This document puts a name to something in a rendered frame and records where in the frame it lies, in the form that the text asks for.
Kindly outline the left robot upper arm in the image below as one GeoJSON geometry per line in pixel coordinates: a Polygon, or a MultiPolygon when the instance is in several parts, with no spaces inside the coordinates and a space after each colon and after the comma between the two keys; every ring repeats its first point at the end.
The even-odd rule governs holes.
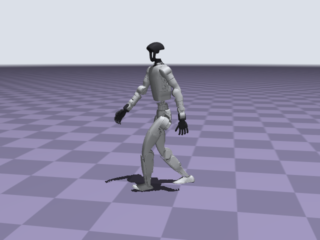
{"type": "Polygon", "coordinates": [[[161,76],[163,78],[165,78],[166,81],[168,82],[168,84],[173,88],[173,90],[171,92],[173,97],[175,97],[174,94],[173,94],[175,89],[180,90],[180,92],[182,93],[181,88],[179,87],[176,79],[174,78],[173,72],[172,72],[172,70],[171,70],[171,68],[169,66],[160,67],[159,68],[159,72],[160,72],[161,76]]]}

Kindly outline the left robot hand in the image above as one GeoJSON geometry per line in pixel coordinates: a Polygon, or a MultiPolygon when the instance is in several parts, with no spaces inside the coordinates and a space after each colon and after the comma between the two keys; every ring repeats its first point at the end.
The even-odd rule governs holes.
{"type": "Polygon", "coordinates": [[[185,135],[186,133],[188,133],[188,125],[186,123],[186,114],[185,114],[185,118],[183,119],[180,119],[180,114],[178,114],[178,120],[179,120],[179,123],[178,123],[178,126],[176,127],[175,129],[175,132],[177,131],[177,129],[179,128],[179,134],[178,135],[185,135]],[[183,131],[184,129],[184,131],[183,131]]]}

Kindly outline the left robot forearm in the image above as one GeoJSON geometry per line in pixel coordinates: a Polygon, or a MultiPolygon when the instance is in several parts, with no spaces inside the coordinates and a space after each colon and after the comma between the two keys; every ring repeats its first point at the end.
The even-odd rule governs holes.
{"type": "Polygon", "coordinates": [[[175,89],[173,91],[173,95],[175,97],[175,102],[176,102],[176,107],[177,111],[179,113],[180,119],[185,119],[185,108],[184,108],[184,103],[183,103],[183,95],[179,89],[175,89]]]}

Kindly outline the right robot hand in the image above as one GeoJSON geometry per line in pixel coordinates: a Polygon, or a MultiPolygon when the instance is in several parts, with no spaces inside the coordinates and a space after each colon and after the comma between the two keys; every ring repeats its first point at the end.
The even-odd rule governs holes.
{"type": "Polygon", "coordinates": [[[127,107],[129,106],[129,104],[127,103],[123,109],[119,110],[118,112],[115,113],[115,117],[114,120],[116,123],[121,125],[121,120],[122,118],[125,116],[126,112],[129,112],[129,110],[127,110],[127,107]]]}

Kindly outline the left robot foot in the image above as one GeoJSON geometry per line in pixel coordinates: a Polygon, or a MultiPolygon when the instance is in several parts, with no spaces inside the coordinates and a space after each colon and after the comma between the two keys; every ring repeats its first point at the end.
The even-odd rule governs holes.
{"type": "Polygon", "coordinates": [[[136,190],[140,190],[140,191],[145,191],[145,190],[150,190],[153,189],[154,187],[152,185],[149,185],[150,187],[148,187],[148,184],[146,186],[145,183],[142,184],[133,184],[132,187],[136,190]]]}

